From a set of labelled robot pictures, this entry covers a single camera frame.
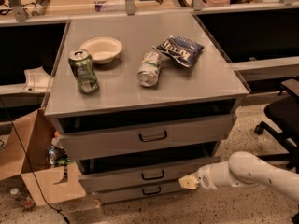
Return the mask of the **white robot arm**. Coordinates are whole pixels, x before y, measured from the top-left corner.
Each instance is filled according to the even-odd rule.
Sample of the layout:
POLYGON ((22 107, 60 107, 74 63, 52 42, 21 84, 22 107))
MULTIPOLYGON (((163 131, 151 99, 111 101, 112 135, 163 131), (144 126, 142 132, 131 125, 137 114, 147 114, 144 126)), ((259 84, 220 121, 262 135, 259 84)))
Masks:
POLYGON ((184 189, 271 187, 299 203, 299 174, 277 168, 248 152, 238 151, 228 161, 200 167, 178 180, 184 189))

